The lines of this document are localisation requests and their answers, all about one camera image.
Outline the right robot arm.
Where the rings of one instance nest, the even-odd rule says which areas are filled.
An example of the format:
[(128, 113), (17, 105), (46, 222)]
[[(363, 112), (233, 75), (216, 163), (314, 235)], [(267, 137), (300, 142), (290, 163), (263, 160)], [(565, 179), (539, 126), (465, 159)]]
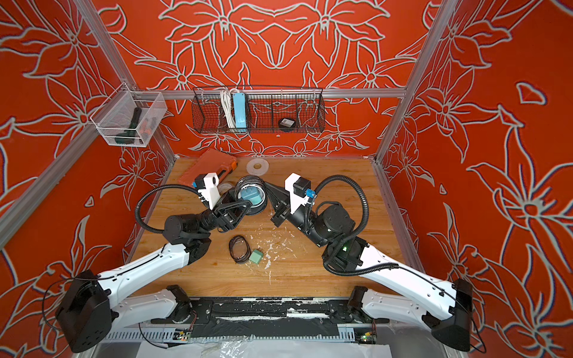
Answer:
[[(358, 195), (362, 216), (355, 222), (338, 201), (325, 201), (325, 210), (314, 204), (319, 193), (332, 182), (349, 185)], [(280, 227), (290, 222), (315, 246), (324, 250), (322, 265), (339, 277), (365, 277), (409, 299), (422, 312), (400, 309), (393, 316), (403, 317), (427, 328), (432, 337), (462, 352), (474, 348), (473, 287), (464, 279), (453, 282), (421, 273), (379, 251), (359, 235), (369, 220), (369, 204), (360, 185), (350, 177), (333, 175), (316, 188), (306, 178), (292, 173), (283, 187), (264, 184), (275, 212), (272, 222)]]

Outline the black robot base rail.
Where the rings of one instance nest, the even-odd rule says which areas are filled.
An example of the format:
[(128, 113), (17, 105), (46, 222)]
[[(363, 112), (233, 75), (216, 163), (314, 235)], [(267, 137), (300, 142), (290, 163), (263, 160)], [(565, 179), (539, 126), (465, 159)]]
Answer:
[(303, 339), (358, 342), (390, 323), (350, 308), (346, 298), (194, 298), (181, 323), (152, 319), (147, 328), (176, 328), (189, 338)]

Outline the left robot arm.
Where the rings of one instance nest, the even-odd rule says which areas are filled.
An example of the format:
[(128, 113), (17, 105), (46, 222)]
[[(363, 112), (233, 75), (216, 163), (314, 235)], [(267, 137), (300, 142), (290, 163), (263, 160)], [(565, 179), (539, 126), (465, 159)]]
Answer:
[(170, 216), (164, 228), (147, 225), (140, 216), (146, 199), (165, 189), (181, 189), (207, 199), (204, 189), (167, 184), (141, 198), (135, 208), (137, 223), (146, 231), (161, 234), (166, 244), (128, 264), (99, 274), (87, 269), (66, 279), (63, 300), (55, 312), (56, 322), (70, 350), (81, 353), (100, 343), (109, 333), (152, 319), (174, 323), (194, 320), (197, 313), (188, 294), (178, 285), (160, 292), (136, 296), (142, 287), (164, 275), (200, 260), (210, 247), (212, 231), (231, 231), (252, 208), (251, 200), (230, 190), (218, 198), (214, 207), (199, 214)]

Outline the teal charger cube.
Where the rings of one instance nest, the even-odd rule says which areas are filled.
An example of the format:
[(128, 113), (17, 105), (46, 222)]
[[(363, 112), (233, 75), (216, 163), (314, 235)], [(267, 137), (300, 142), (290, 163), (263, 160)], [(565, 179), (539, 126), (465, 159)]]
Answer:
[(258, 206), (264, 199), (264, 192), (258, 186), (245, 186), (240, 191), (242, 200), (250, 201), (253, 206)]

